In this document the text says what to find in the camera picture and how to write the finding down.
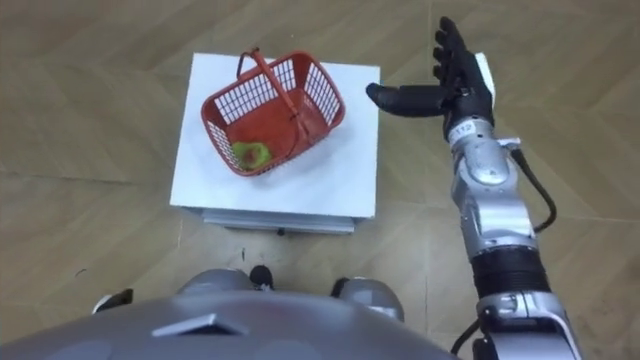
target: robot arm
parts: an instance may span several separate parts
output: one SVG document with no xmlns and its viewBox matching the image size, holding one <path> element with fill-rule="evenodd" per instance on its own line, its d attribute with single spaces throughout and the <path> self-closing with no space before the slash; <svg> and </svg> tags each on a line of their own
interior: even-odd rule
<svg viewBox="0 0 640 360">
<path fill-rule="evenodd" d="M 493 81 L 483 55 L 471 54 L 453 21 L 442 18 L 434 51 L 437 86 L 382 87 L 369 97 L 405 117 L 444 115 L 455 177 L 452 198 L 479 301 L 478 320 L 452 349 L 480 328 L 477 359 L 581 359 L 565 309 L 551 291 L 536 234 L 555 219 L 555 205 L 531 173 L 519 139 L 496 139 Z M 517 192 L 519 165 L 543 195 L 550 218 L 533 227 Z"/>
</svg>

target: cable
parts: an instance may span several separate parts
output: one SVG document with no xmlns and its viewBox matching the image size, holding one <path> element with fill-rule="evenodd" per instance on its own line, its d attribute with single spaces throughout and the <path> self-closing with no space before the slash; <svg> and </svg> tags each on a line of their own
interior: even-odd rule
<svg viewBox="0 0 640 360">
<path fill-rule="evenodd" d="M 458 336 L 456 341 L 453 343 L 453 346 L 451 347 L 451 353 L 453 355 L 458 355 L 458 351 L 460 351 L 462 345 L 464 345 L 464 343 L 466 343 L 471 335 L 478 331 L 478 329 L 480 329 L 480 319 L 476 319 L 474 322 L 472 322 L 471 325 L 469 325 L 469 327 L 465 331 L 463 331 L 460 336 Z"/>
<path fill-rule="evenodd" d="M 547 192 L 544 186 L 542 186 L 536 175 L 533 173 L 533 170 L 531 170 L 531 167 L 529 166 L 529 163 L 527 162 L 527 159 L 525 158 L 522 150 L 519 148 L 515 148 L 510 151 L 510 154 L 511 158 L 513 158 L 513 161 L 518 164 L 520 170 L 522 170 L 531 185 L 533 185 L 533 187 L 540 194 L 544 202 L 547 204 L 547 207 L 549 208 L 549 216 L 547 217 L 547 219 L 542 223 L 534 226 L 533 228 L 533 231 L 536 234 L 540 234 L 556 221 L 558 217 L 558 208 L 556 207 L 556 203 L 555 201 L 553 201 L 551 195 L 549 195 L 549 192 Z M 453 355 L 458 355 L 458 352 L 460 351 L 460 348 L 462 348 L 462 345 L 464 345 L 464 343 L 466 343 L 469 338 L 471 338 L 471 336 L 476 331 L 478 331 L 478 329 L 480 329 L 480 320 L 476 319 L 471 323 L 471 325 L 469 325 L 469 327 L 465 331 L 462 332 L 462 334 L 460 334 L 460 336 L 458 336 L 456 341 L 453 343 L 453 346 L 451 347 L 451 353 Z"/>
<path fill-rule="evenodd" d="M 556 218 L 558 217 L 558 208 L 556 207 L 556 203 L 553 201 L 551 195 L 549 195 L 547 190 L 544 188 L 544 186 L 542 186 L 536 175 L 531 170 L 531 167 L 529 166 L 527 159 L 524 157 L 524 153 L 522 152 L 522 150 L 519 148 L 512 149 L 511 158 L 513 158 L 516 164 L 518 164 L 520 170 L 522 170 L 531 185 L 533 185 L 536 191 L 538 191 L 544 202 L 547 204 L 547 207 L 549 208 L 549 216 L 547 217 L 547 219 L 533 228 L 533 231 L 536 234 L 539 234 L 556 221 Z"/>
</svg>

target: plastic basket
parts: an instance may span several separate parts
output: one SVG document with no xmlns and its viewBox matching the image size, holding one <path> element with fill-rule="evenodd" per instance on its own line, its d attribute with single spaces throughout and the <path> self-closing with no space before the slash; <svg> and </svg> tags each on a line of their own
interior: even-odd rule
<svg viewBox="0 0 640 360">
<path fill-rule="evenodd" d="M 245 56 L 257 66 L 241 73 Z M 267 64 L 256 48 L 242 54 L 236 77 L 204 102 L 202 119 L 220 156 L 239 175 L 259 175 L 295 158 L 344 117 L 335 84 L 307 53 Z M 251 156 L 244 158 L 240 148 Z M 256 161 L 255 151 L 268 156 Z"/>
</svg>

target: basket handle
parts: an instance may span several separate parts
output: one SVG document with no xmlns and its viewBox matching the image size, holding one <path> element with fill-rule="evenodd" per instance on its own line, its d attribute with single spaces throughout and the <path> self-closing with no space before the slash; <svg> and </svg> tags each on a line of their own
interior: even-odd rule
<svg viewBox="0 0 640 360">
<path fill-rule="evenodd" d="M 291 110 L 291 114 L 293 115 L 293 117 L 298 116 L 298 109 L 296 109 L 295 105 L 293 104 L 293 101 L 291 101 L 291 99 L 289 98 L 289 95 L 287 95 L 287 92 L 284 91 L 284 88 L 280 84 L 280 81 L 278 81 L 276 76 L 273 74 L 271 67 L 269 67 L 266 61 L 264 61 L 264 58 L 262 57 L 262 55 L 260 55 L 259 48 L 256 47 L 253 50 L 248 52 L 245 51 L 242 53 L 242 55 L 240 55 L 240 62 L 238 63 L 238 71 L 236 72 L 236 77 L 238 78 L 238 80 L 240 80 L 240 78 L 242 77 L 242 73 L 241 73 L 242 63 L 244 62 L 244 57 L 247 55 L 251 57 L 256 62 L 256 64 L 258 64 L 258 67 L 260 68 L 260 70 L 262 70 L 262 72 L 267 76 L 267 79 L 269 79 L 271 86 L 273 86 L 273 88 L 276 90 L 280 98 L 282 98 L 282 100 L 284 100 L 284 102 L 287 104 L 287 107 L 289 108 L 289 110 Z"/>
</svg>

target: white stand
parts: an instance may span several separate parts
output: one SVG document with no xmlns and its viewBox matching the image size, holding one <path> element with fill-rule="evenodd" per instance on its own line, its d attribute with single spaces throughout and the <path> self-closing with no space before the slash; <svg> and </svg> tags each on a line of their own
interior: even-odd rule
<svg viewBox="0 0 640 360">
<path fill-rule="evenodd" d="M 376 206 L 378 109 L 366 86 L 371 66 L 323 64 L 343 97 L 346 115 L 329 136 L 294 160 L 255 177 L 233 173 L 207 136 L 200 109 L 233 83 L 239 58 L 195 54 L 171 189 L 171 205 L 228 227 L 351 233 Z M 250 59 L 244 70 L 253 67 Z"/>
</svg>

